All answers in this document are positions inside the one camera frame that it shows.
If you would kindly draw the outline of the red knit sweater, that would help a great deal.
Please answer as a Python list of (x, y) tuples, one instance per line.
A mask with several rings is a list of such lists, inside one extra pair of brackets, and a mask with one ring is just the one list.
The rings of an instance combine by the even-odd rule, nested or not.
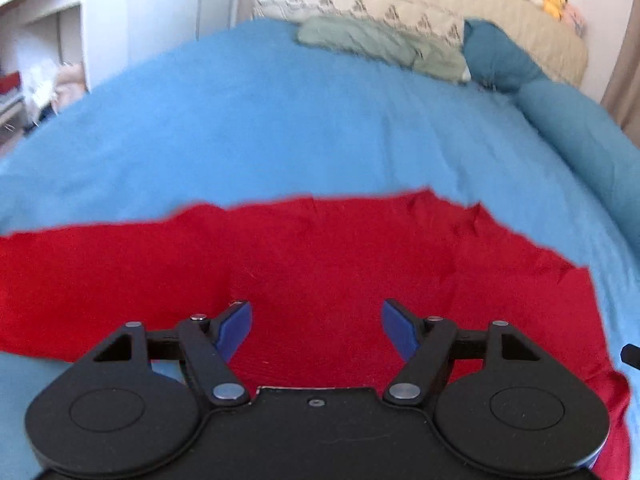
[(513, 324), (600, 396), (611, 432), (594, 470), (629, 477), (630, 388), (589, 272), (481, 206), (427, 191), (305, 197), (1, 241), (1, 348), (34, 358), (75, 361), (128, 321), (166, 330), (247, 300), (253, 326), (232, 365), (248, 388), (382, 389), (400, 367), (382, 329), (388, 298), (471, 330)]

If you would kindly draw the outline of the rolled teal duvet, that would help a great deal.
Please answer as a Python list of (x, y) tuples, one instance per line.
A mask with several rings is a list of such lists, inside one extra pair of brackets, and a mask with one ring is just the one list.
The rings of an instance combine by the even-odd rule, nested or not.
[(639, 149), (599, 104), (567, 84), (537, 79), (515, 105), (605, 206), (639, 250)]

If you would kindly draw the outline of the blue bed sheet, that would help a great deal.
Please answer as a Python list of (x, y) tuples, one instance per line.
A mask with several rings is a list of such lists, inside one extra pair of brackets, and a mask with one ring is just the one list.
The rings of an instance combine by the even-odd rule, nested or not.
[(639, 338), (639, 251), (515, 93), (307, 48), (288, 22), (248, 22), (128, 70), (22, 142), (1, 164), (1, 229), (430, 188), (588, 266), (618, 353)]

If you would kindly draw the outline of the beige curtain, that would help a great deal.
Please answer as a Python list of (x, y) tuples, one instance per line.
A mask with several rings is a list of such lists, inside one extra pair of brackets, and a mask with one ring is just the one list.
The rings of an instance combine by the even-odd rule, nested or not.
[(639, 10), (631, 12), (608, 88), (601, 102), (623, 133), (639, 146)]

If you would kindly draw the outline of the teal pillow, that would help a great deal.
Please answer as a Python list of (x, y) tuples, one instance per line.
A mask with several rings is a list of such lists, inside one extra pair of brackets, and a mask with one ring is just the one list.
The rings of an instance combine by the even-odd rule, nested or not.
[(546, 79), (540, 66), (500, 27), (484, 20), (466, 20), (462, 52), (472, 79), (502, 93)]

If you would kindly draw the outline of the green pillow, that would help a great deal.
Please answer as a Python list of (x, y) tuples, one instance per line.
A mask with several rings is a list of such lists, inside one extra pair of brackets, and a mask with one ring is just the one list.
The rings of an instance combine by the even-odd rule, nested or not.
[(299, 25), (296, 40), (307, 47), (360, 55), (453, 84), (472, 79), (459, 48), (432, 35), (410, 34), (377, 21), (313, 16)]

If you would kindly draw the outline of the beige handbag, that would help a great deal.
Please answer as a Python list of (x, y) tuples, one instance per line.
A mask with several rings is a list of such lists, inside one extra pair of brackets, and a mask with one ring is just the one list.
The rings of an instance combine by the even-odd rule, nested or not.
[(82, 63), (62, 65), (54, 80), (52, 110), (56, 114), (61, 113), (62, 110), (79, 101), (87, 91), (85, 65)]

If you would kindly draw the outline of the red box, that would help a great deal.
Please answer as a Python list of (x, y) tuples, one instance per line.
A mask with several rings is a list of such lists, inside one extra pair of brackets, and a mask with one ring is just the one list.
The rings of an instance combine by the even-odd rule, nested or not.
[(13, 72), (0, 76), (0, 93), (7, 94), (13, 90), (21, 89), (21, 75), (19, 72)]

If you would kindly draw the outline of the white grey wardrobe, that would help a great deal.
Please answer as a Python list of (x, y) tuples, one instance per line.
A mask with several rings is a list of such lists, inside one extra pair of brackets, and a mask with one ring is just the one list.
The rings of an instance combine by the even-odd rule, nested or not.
[(128, 0), (129, 61), (141, 62), (230, 26), (232, 0)]

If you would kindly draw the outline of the cream quilted headboard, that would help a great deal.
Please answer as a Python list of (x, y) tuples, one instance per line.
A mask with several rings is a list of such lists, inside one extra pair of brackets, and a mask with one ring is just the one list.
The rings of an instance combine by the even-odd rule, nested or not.
[(585, 41), (528, 0), (254, 0), (253, 14), (301, 22), (311, 15), (368, 18), (461, 46), (468, 18), (500, 27), (553, 80), (580, 86), (588, 65)]

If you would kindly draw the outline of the light pink plush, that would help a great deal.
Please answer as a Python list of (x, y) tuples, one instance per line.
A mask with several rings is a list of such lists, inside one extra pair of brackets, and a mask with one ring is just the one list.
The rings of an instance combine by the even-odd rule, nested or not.
[(561, 22), (566, 25), (572, 32), (574, 32), (578, 37), (582, 38), (583, 36), (585, 36), (587, 22), (577, 6), (573, 6), (572, 4), (567, 3), (564, 6)]

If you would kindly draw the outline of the white shelf desk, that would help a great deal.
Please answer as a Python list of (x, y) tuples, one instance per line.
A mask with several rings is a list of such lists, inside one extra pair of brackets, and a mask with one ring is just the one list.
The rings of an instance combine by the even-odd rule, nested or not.
[(128, 0), (1, 0), (1, 73), (17, 72), (21, 89), (1, 101), (1, 128), (12, 114), (38, 125), (55, 99), (65, 66), (84, 70), (87, 92), (128, 65)]

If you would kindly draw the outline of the yellow pikachu plush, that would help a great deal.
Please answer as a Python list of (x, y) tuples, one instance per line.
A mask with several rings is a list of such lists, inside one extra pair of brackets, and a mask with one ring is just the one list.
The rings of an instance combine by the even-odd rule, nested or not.
[(557, 21), (561, 21), (568, 0), (542, 0), (544, 2), (544, 12), (552, 16)]

